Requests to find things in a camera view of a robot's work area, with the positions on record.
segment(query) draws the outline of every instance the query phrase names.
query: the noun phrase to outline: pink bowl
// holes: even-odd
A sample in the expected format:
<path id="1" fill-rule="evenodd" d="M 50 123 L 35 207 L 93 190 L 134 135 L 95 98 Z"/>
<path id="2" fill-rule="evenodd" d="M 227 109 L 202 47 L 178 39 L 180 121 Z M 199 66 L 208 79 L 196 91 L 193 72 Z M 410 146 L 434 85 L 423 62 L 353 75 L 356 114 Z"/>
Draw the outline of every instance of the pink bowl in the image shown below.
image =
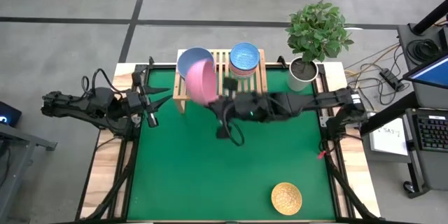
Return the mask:
<path id="1" fill-rule="evenodd" d="M 212 61 L 203 59 L 194 63 L 188 70 L 185 84 L 190 92 L 190 98 L 198 104 L 206 106 L 218 98 Z"/>

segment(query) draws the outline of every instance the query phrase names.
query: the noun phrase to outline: blue bowl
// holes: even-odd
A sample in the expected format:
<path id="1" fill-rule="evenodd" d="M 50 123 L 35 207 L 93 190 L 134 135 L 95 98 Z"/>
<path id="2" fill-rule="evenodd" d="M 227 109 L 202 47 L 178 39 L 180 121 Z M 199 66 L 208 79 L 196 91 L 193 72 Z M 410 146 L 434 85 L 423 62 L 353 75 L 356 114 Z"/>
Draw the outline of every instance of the blue bowl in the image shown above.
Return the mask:
<path id="1" fill-rule="evenodd" d="M 230 62 L 243 71 L 254 69 L 259 61 L 260 52 L 251 43 L 239 43 L 230 52 Z"/>
<path id="2" fill-rule="evenodd" d="M 185 79 L 190 67 L 200 60 L 209 60 L 215 65 L 213 55 L 207 49 L 190 48 L 183 52 L 177 59 L 177 69 L 180 75 Z"/>

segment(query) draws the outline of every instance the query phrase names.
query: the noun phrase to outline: wooden dish rack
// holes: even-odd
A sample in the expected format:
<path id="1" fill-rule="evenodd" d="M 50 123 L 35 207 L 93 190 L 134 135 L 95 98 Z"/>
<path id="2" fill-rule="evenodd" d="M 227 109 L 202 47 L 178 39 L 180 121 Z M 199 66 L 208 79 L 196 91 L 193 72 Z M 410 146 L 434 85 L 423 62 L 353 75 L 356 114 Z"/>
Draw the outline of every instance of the wooden dish rack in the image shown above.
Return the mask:
<path id="1" fill-rule="evenodd" d="M 178 50 L 177 58 L 179 58 L 185 51 L 186 49 Z M 267 92 L 265 51 L 263 49 L 259 49 L 258 51 L 260 52 L 260 62 L 258 63 L 255 73 L 250 78 L 237 78 L 238 92 Z M 223 90 L 223 79 L 224 77 L 232 77 L 232 73 L 229 70 L 230 49 L 212 49 L 209 50 L 209 52 L 213 55 L 216 65 L 215 72 L 217 73 L 218 79 L 216 94 L 229 95 L 229 90 Z M 185 81 L 180 75 L 177 67 L 176 75 L 174 77 L 173 99 L 179 112 L 185 113 L 186 102 L 190 101 L 190 96 L 186 90 Z"/>

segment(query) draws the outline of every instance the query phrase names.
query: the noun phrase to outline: flower pot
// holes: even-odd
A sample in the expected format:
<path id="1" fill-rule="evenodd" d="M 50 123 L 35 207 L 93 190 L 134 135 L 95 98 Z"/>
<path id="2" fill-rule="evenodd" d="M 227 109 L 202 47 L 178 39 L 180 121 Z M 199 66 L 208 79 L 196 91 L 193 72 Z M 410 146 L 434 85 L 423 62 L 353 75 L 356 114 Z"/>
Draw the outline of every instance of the flower pot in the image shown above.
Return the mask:
<path id="1" fill-rule="evenodd" d="M 288 86 L 292 91 L 301 91 L 319 74 L 316 63 L 304 63 L 302 57 L 296 57 L 289 65 Z"/>

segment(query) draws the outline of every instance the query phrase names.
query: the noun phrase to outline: concrete floor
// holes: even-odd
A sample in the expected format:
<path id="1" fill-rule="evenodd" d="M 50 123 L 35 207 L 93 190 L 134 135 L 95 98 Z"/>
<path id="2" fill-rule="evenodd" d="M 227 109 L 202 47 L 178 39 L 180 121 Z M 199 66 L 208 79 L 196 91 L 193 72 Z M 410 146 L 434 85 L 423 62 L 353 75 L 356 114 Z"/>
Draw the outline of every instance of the concrete floor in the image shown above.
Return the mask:
<path id="1" fill-rule="evenodd" d="M 136 0 L 0 0 L 0 16 L 43 18 L 131 18 Z M 140 19 L 287 21 L 288 14 L 318 0 L 144 0 Z M 405 24 L 420 20 L 443 0 L 326 0 L 341 7 L 347 22 Z M 22 110 L 20 129 L 59 142 L 54 153 L 38 150 L 15 202 L 12 216 L 31 223 L 74 219 L 98 130 L 70 118 L 41 115 L 41 96 L 51 90 L 81 93 L 81 76 L 102 67 L 112 76 L 127 25 L 0 23 L 0 100 Z M 397 42 L 387 30 L 352 31 L 349 52 L 336 60 L 349 66 Z M 267 59 L 291 59 L 280 28 L 138 26 L 127 62 L 173 62 L 178 48 L 231 48 L 250 41 Z M 379 62 L 390 68 L 392 55 Z M 358 71 L 362 63 L 350 67 Z M 398 60 L 406 72 L 404 59 Z M 376 76 L 369 71 L 365 77 Z M 397 95 L 402 97 L 412 89 Z M 374 88 L 365 90 L 377 110 Z M 381 215 L 393 221 L 446 223 L 447 192 L 407 199 L 401 183 L 404 164 L 369 162 Z"/>

